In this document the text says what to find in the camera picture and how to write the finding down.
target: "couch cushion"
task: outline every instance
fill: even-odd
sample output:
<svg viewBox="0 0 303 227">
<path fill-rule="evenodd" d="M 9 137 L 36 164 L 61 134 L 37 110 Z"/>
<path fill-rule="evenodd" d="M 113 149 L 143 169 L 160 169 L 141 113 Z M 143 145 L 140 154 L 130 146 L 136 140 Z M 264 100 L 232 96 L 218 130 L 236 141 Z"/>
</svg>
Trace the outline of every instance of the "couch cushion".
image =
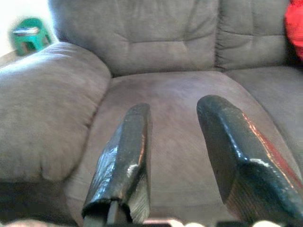
<svg viewBox="0 0 303 227">
<path fill-rule="evenodd" d="M 303 69 L 266 67 L 226 75 L 245 87 L 271 115 L 303 174 Z"/>
<path fill-rule="evenodd" d="M 214 66 L 218 0 L 50 0 L 60 40 L 94 52 L 114 75 Z"/>
<path fill-rule="evenodd" d="M 0 182 L 64 179 L 110 82 L 93 53 L 56 43 L 0 70 Z"/>
<path fill-rule="evenodd" d="M 288 2 L 220 0 L 216 65 L 240 69 L 296 61 L 284 28 Z"/>
<path fill-rule="evenodd" d="M 113 80 L 97 113 L 82 162 L 66 183 L 68 204 L 76 220 L 81 222 L 81 207 L 103 147 L 127 109 L 139 102 L 151 105 L 153 122 L 151 216 L 206 224 L 231 219 L 222 205 L 196 114 L 198 100 L 209 94 L 243 109 L 299 172 L 268 114 L 226 75 L 196 71 L 119 77 Z"/>
</svg>

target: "microfiber upholstery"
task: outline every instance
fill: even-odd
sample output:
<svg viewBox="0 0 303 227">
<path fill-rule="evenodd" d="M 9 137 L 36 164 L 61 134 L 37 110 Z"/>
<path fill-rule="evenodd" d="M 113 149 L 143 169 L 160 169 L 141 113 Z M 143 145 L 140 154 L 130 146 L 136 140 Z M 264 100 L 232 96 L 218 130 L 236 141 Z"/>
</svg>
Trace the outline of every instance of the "microfiber upholstery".
<svg viewBox="0 0 303 227">
<path fill-rule="evenodd" d="M 288 0 L 220 0 L 216 66 L 242 69 L 297 61 L 285 35 Z"/>
<path fill-rule="evenodd" d="M 247 89 L 269 113 L 303 175 L 303 69 L 264 67 L 225 74 Z"/>
<path fill-rule="evenodd" d="M 114 76 L 214 66 L 218 0 L 50 0 L 58 38 Z"/>
<path fill-rule="evenodd" d="M 63 226 L 76 225 L 66 205 L 62 182 L 1 182 L 0 192 L 0 221 L 3 224 L 32 218 Z"/>
<path fill-rule="evenodd" d="M 69 43 L 2 68 L 0 182 L 66 178 L 110 78 L 97 56 Z"/>
<path fill-rule="evenodd" d="M 151 133 L 151 217 L 174 217 L 205 225 L 232 219 L 222 204 L 196 114 L 198 100 L 219 95 L 242 109 L 279 148 L 293 170 L 298 166 L 270 116 L 237 82 L 214 71 L 130 75 L 113 79 L 91 129 L 87 150 L 65 187 L 78 224 L 96 162 L 126 111 L 149 103 Z"/>
</svg>

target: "green stool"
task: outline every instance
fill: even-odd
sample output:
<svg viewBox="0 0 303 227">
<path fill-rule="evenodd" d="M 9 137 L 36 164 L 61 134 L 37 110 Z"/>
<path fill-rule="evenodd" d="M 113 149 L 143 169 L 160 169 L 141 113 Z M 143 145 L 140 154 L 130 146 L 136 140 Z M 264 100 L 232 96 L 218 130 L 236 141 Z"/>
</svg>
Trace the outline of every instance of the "green stool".
<svg viewBox="0 0 303 227">
<path fill-rule="evenodd" d="M 36 33 L 27 33 L 28 31 L 35 29 L 37 30 Z M 23 20 L 14 29 L 13 36 L 18 55 L 25 55 L 28 53 L 25 52 L 23 45 L 26 45 L 29 51 L 40 51 L 48 44 L 52 43 L 42 21 L 37 18 L 28 18 Z"/>
</svg>

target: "red pillow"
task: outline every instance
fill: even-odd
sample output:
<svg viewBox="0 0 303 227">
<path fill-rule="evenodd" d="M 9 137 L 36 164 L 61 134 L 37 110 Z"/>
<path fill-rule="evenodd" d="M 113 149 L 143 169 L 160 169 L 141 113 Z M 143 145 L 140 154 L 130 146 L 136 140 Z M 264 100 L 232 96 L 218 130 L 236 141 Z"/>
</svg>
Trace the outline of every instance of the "red pillow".
<svg viewBox="0 0 303 227">
<path fill-rule="evenodd" d="M 285 15 L 287 36 L 303 61 L 303 0 L 291 0 Z"/>
</svg>

